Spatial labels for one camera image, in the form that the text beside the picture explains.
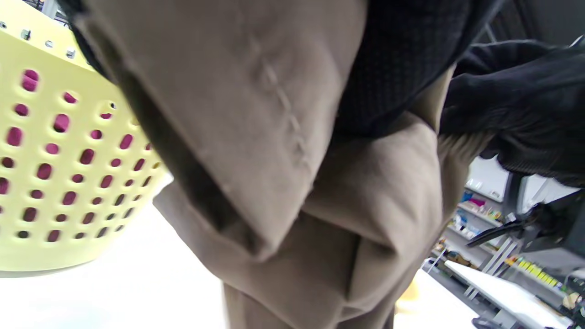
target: black knit fabric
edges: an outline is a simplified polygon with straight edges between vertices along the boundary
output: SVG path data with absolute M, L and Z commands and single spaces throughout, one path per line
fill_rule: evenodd
M 371 0 L 335 132 L 381 137 L 478 36 L 499 0 Z
M 585 187 L 585 50 L 538 42 L 475 46 L 449 86 L 441 133 L 493 131 L 481 154 L 505 170 Z

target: basket hole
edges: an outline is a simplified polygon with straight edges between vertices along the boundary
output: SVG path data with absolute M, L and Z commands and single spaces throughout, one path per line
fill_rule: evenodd
M 28 116 L 29 115 L 29 108 L 25 104 L 17 104 L 14 107 L 14 112 L 20 116 Z
M 129 148 L 130 144 L 132 144 L 132 139 L 134 139 L 134 137 L 132 137 L 130 134 L 124 136 L 122 141 L 120 141 L 120 148 L 123 150 Z
M 39 80 L 39 73 L 37 73 L 37 71 L 34 70 L 25 70 L 25 72 L 23 73 L 23 75 L 25 77 L 29 77 L 32 80 L 38 81 Z
M 22 143 L 22 130 L 17 127 L 11 127 L 8 130 L 6 142 L 8 142 L 8 145 L 20 146 L 20 143 Z
M 0 195 L 8 194 L 10 188 L 10 181 L 4 177 L 0 177 Z
M 124 214 L 123 218 L 128 218 L 130 216 L 132 216 L 132 213 L 134 212 L 134 208 L 130 208 L 126 211 L 126 214 Z
M 25 212 L 22 213 L 22 220 L 25 222 L 33 222 L 36 219 L 37 210 L 36 208 L 27 208 Z
M 83 182 L 83 175 L 82 174 L 75 174 L 75 175 L 73 175 L 71 180 L 75 183 L 82 183 Z
M 53 144 L 53 143 L 47 144 L 47 146 L 44 147 L 44 150 L 47 151 L 48 154 L 52 154 L 52 155 L 59 153 L 59 147 L 57 146 L 57 144 Z
M 83 221 L 81 221 L 81 223 L 82 224 L 89 224 L 89 223 L 94 221 L 94 217 L 95 217 L 95 213 L 87 213 L 87 214 L 85 214 L 85 216 L 83 216 Z
M 67 102 L 69 104 L 75 104 L 75 103 L 77 103 L 77 99 L 75 97 L 73 97 L 73 95 L 71 95 L 68 92 L 65 92 L 63 94 L 63 100 L 65 100 L 65 102 Z
M 93 139 L 102 139 L 103 135 L 104 134 L 102 134 L 102 131 L 99 129 L 92 131 L 90 134 Z
M 102 227 L 102 229 L 99 230 L 98 235 L 96 235 L 96 238 L 101 238 L 102 236 L 106 235 L 106 233 L 108 233 L 108 228 L 107 227 Z
M 150 184 L 150 180 L 152 179 L 152 176 L 148 176 L 145 180 L 144 183 L 142 183 L 142 187 L 148 186 L 148 184 Z
M 4 168 L 14 168 L 14 160 L 11 157 L 3 157 L 2 158 L 2 167 Z
M 79 162 L 83 165 L 88 165 L 94 160 L 95 152 L 92 149 L 85 149 L 81 152 Z
M 58 114 L 53 123 L 53 129 L 56 132 L 63 133 L 69 129 L 69 117 L 66 114 Z
M 72 205 L 75 203 L 76 198 L 77 198 L 77 193 L 75 193 L 73 191 L 69 191 L 69 192 L 65 193 L 65 195 L 63 196 L 62 203 L 64 205 Z
M 51 232 L 49 232 L 49 235 L 47 236 L 47 242 L 55 242 L 57 240 L 59 240 L 59 235 L 61 234 L 61 231 L 59 231 L 58 229 L 54 229 Z
M 30 191 L 30 197 L 33 199 L 42 199 L 43 192 L 41 190 L 32 190 Z
M 22 88 L 26 91 L 35 92 L 38 85 L 39 73 L 33 70 L 25 70 L 22 74 Z
M 116 202 L 114 202 L 114 205 L 121 205 L 124 202 L 125 197 L 126 197 L 125 194 L 120 194 L 116 199 Z
M 47 180 L 51 177 L 51 173 L 53 172 L 53 168 L 48 163 L 41 163 L 39 169 L 37 169 L 37 177 L 42 180 Z
M 142 169 L 142 166 L 144 166 L 144 159 L 140 159 L 136 162 L 134 165 L 134 171 L 137 172 L 138 170 Z
M 104 178 L 102 178 L 102 182 L 99 184 L 99 186 L 102 189 L 107 189 L 112 184 L 112 180 L 113 180 L 112 175 L 106 175 L 104 176 Z

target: beige trousers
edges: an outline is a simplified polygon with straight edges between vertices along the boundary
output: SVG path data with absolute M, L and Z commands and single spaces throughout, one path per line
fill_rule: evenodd
M 365 0 L 87 1 L 76 24 L 175 176 L 156 206 L 232 329 L 391 328 L 488 136 L 438 139 L 451 72 L 331 144 Z

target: white table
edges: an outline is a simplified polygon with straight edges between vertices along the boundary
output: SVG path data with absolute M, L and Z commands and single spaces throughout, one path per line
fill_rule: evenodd
M 398 314 L 395 329 L 473 328 L 475 312 L 423 271 L 417 280 L 417 312 Z M 152 205 L 93 262 L 0 278 L 2 329 L 224 329 L 223 305 L 220 280 Z
M 451 261 L 445 262 L 445 265 L 501 309 L 494 321 L 505 328 L 514 328 L 520 324 L 529 329 L 566 329 L 572 323 L 568 318 L 559 316 L 544 306 L 536 296 L 515 283 Z
M 418 270 L 414 280 L 420 292 L 416 305 L 412 306 L 416 311 L 397 313 L 395 329 L 476 329 L 472 319 L 479 315 L 439 282 L 423 270 Z

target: yellow plastic basket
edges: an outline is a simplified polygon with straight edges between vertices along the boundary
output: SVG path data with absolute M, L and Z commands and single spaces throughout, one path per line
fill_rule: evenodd
M 23 1 L 0 0 L 0 270 L 95 259 L 165 173 L 73 34 Z

